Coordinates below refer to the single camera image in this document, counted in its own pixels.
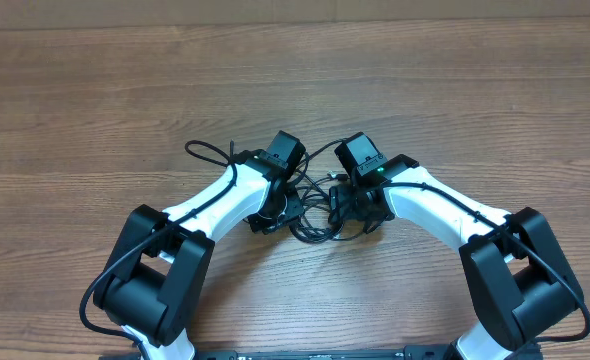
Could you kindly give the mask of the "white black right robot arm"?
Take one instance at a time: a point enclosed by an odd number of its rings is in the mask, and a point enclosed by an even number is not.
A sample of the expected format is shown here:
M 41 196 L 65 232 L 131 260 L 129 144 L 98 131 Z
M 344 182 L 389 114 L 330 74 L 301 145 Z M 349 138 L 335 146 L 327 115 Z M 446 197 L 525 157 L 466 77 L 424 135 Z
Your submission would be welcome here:
M 377 150 L 335 151 L 350 185 L 331 193 L 332 219 L 409 220 L 458 252 L 477 324 L 448 345 L 408 345 L 407 359 L 538 359 L 547 330 L 575 311 L 590 333 L 581 286 L 537 210 L 486 206 L 444 185 L 414 159 Z

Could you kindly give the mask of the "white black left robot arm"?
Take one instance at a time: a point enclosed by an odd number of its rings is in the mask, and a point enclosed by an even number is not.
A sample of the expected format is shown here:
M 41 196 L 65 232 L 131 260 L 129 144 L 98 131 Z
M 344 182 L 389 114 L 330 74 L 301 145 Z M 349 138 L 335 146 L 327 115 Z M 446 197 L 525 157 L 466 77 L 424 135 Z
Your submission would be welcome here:
M 216 243 L 242 220 L 281 227 L 293 175 L 308 159 L 289 150 L 223 154 L 222 176 L 181 204 L 134 209 L 106 265 L 84 293 L 79 316 L 94 332 L 123 337 L 139 359 L 192 359 L 186 326 L 199 302 Z

